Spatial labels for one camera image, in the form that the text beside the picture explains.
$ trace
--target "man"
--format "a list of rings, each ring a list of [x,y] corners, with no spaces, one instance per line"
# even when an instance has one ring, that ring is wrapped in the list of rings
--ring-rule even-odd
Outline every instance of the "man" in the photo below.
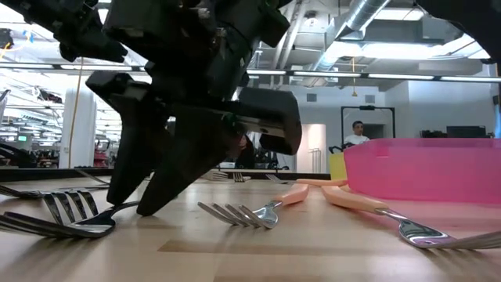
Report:
[[[344,139],[345,146],[359,145],[369,141],[369,138],[363,135],[363,122],[355,121],[351,127],[353,128],[353,135]]]

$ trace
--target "person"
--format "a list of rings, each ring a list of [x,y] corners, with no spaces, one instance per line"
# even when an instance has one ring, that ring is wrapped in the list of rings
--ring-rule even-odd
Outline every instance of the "person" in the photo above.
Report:
[[[369,138],[363,135],[363,122],[361,121],[355,121],[353,125],[351,125],[353,128],[353,134],[350,136],[347,136],[344,139],[344,145],[348,146],[353,146],[353,145],[359,145],[364,142],[369,141]]]
[[[240,155],[235,161],[235,168],[254,168],[254,144],[247,134],[242,136],[239,147]]]

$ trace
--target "white shirt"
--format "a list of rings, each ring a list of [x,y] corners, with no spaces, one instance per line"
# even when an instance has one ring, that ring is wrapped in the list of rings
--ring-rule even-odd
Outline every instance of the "white shirt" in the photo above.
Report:
[[[367,142],[367,141],[369,141],[369,138],[367,138],[365,136],[357,136],[357,135],[353,134],[353,135],[350,135],[344,139],[344,144],[351,143],[354,145],[359,145],[359,144],[362,144],[362,143]]]

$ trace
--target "pink plastic bowl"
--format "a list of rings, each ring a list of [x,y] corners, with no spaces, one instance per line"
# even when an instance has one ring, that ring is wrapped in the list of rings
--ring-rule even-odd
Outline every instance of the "pink plastic bowl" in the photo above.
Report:
[[[501,204],[501,139],[375,139],[344,160],[350,187],[372,197]]]

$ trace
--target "desk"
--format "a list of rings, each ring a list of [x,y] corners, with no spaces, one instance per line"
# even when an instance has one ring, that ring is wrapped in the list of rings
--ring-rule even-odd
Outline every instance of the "desk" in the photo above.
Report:
[[[14,183],[17,189],[92,185],[87,179]],[[132,195],[137,199],[142,192]],[[130,208],[101,240],[54,241],[0,233],[1,282],[424,282],[499,281],[501,251],[420,251],[396,236],[396,222],[334,207],[312,189],[306,202],[278,211],[274,230],[230,227],[196,203],[257,208],[287,185],[197,181],[155,216]],[[101,210],[106,191],[93,192]],[[391,206],[462,237],[501,229],[492,207],[454,204]],[[39,201],[0,196],[0,212],[50,219]]]

